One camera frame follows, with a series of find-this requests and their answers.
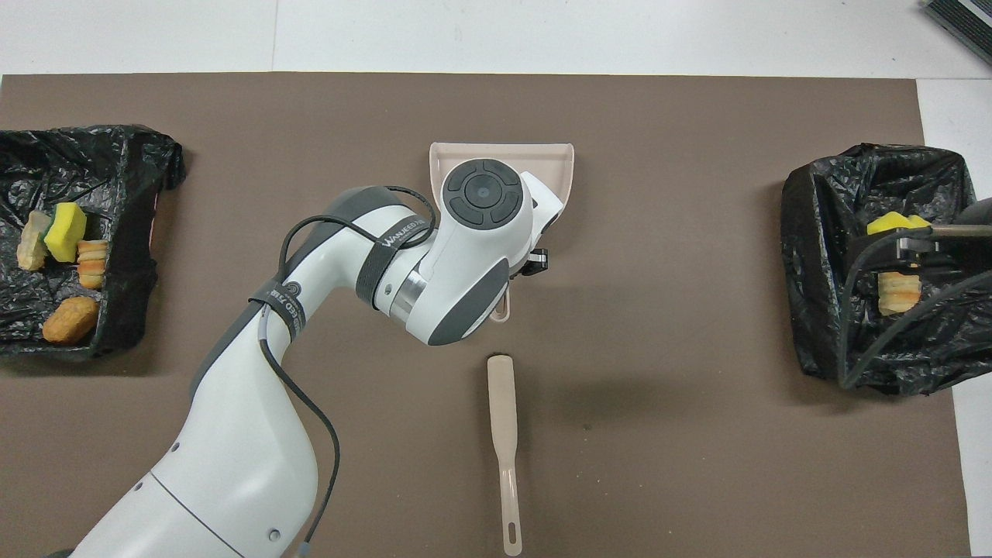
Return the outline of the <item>beige plastic dustpan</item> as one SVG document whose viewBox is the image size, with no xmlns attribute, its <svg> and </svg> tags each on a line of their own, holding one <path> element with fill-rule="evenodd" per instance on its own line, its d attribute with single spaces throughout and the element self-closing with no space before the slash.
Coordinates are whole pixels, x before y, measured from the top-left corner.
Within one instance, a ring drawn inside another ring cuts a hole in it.
<svg viewBox="0 0 992 558">
<path fill-rule="evenodd" d="M 499 307 L 511 279 L 570 195 L 574 146 L 433 143 L 429 169 L 442 216 L 418 272 L 408 317 L 433 345 L 464 338 Z"/>
</svg>

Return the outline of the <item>beige hand brush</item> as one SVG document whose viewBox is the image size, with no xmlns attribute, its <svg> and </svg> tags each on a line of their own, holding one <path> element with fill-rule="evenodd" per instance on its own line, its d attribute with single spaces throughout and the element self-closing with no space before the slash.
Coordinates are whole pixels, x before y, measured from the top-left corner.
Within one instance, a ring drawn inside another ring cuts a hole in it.
<svg viewBox="0 0 992 558">
<path fill-rule="evenodd" d="M 503 547 L 507 556 L 518 556 L 523 551 L 516 473 L 518 416 L 514 364 L 508 354 L 488 358 L 487 392 L 491 438 L 499 466 Z"/>
</svg>

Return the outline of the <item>tan pastry piece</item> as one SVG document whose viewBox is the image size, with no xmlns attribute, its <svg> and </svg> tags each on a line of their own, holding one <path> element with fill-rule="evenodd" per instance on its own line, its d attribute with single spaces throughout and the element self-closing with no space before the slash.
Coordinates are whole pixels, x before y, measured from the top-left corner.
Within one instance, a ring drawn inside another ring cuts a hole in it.
<svg viewBox="0 0 992 558">
<path fill-rule="evenodd" d="M 921 278 L 895 271 L 877 275 L 878 303 L 881 315 L 896 315 L 910 311 L 921 300 Z"/>
</svg>

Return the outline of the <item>pale yellow food scrap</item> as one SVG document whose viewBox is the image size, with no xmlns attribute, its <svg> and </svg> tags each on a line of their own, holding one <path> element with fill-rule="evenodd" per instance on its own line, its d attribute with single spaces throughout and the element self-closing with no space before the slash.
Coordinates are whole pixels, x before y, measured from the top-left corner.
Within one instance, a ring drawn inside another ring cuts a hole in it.
<svg viewBox="0 0 992 558">
<path fill-rule="evenodd" d="M 102 289 L 108 254 L 109 242 L 106 239 L 78 241 L 77 275 L 82 287 L 96 291 Z"/>
<path fill-rule="evenodd" d="M 22 228 L 20 243 L 15 250 L 18 266 L 22 270 L 38 271 L 45 265 L 47 245 L 45 236 L 52 223 L 45 212 L 31 211 Z"/>
</svg>

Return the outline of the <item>brown fried nugget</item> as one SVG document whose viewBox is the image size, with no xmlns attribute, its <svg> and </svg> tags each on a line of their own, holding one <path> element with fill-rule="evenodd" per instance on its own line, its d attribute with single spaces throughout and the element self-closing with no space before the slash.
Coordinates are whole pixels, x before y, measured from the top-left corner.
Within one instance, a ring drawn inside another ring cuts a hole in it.
<svg viewBox="0 0 992 558">
<path fill-rule="evenodd" d="M 96 327 L 98 313 L 95 299 L 78 296 L 64 300 L 43 324 L 43 339 L 54 345 L 74 345 Z"/>
</svg>

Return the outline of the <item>bin with black bag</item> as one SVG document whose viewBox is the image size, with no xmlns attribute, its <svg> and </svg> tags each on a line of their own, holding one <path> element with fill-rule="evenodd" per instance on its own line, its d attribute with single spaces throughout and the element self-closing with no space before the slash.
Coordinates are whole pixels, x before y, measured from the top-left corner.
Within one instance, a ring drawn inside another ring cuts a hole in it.
<svg viewBox="0 0 992 558">
<path fill-rule="evenodd" d="M 144 126 L 0 130 L 0 358 L 87 360 L 137 345 L 158 282 L 151 254 L 158 198 L 184 177 L 181 145 Z M 77 261 L 60 263 L 49 252 L 38 271 L 18 266 L 29 213 L 53 219 L 54 206 L 68 201 L 84 209 L 83 240 L 109 241 L 99 291 L 79 284 Z M 78 296 L 99 304 L 96 327 L 74 345 L 47 342 L 43 323 Z"/>
<path fill-rule="evenodd" d="M 980 202 L 963 156 L 860 144 L 790 173 L 780 197 L 780 252 L 798 363 L 843 388 L 932 394 L 992 374 L 992 271 L 921 275 L 920 303 L 881 315 L 877 275 L 920 229 L 868 236 L 887 212 L 949 225 Z"/>
</svg>

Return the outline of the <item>brown table mat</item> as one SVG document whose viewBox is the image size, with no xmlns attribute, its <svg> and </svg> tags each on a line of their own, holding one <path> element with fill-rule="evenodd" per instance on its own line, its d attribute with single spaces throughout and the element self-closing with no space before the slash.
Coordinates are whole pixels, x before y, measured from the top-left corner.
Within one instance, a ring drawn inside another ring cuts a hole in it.
<svg viewBox="0 0 992 558">
<path fill-rule="evenodd" d="M 528 558 L 970 553 L 952 395 L 801 374 L 779 245 L 793 170 L 922 144 L 914 81 L 616 75 L 6 75 L 0 129 L 141 124 L 184 147 L 145 338 L 0 363 L 0 558 L 74 546 L 176 439 L 189 381 L 347 188 L 429 190 L 432 142 L 571 143 L 550 268 L 426 347 L 337 291 L 284 366 L 343 465 L 315 557 L 500 556 L 485 360 L 514 358 Z"/>
</svg>

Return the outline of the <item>black ribbed mat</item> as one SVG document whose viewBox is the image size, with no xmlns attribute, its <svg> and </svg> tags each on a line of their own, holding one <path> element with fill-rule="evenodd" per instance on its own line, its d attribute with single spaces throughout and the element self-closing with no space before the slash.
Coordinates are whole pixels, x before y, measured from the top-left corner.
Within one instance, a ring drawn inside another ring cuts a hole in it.
<svg viewBox="0 0 992 558">
<path fill-rule="evenodd" d="M 922 13 L 992 67 L 992 0 L 920 0 Z"/>
</svg>

